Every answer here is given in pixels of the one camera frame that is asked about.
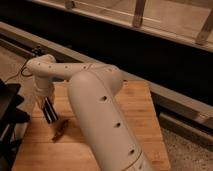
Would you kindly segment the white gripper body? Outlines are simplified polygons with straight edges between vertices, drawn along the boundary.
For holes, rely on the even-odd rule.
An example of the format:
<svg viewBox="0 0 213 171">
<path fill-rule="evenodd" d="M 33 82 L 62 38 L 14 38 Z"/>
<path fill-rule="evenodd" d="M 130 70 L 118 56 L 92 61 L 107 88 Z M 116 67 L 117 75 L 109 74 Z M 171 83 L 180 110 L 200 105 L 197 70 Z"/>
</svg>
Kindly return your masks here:
<svg viewBox="0 0 213 171">
<path fill-rule="evenodd" d="M 35 91 L 38 96 L 50 97 L 54 92 L 54 85 L 49 79 L 36 78 Z"/>
</svg>

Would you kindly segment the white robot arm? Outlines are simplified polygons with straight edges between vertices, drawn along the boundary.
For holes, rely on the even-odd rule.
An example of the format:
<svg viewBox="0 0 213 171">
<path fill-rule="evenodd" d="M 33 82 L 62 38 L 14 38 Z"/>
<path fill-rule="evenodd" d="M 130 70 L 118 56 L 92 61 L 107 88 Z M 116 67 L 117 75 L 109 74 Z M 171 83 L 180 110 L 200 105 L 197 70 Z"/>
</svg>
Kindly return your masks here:
<svg viewBox="0 0 213 171">
<path fill-rule="evenodd" d="M 49 123 L 58 120 L 53 80 L 68 82 L 70 106 L 101 171 L 154 171 L 115 99 L 123 86 L 118 67 L 58 63 L 46 54 L 29 60 L 27 68 L 34 76 L 37 104 Z"/>
</svg>

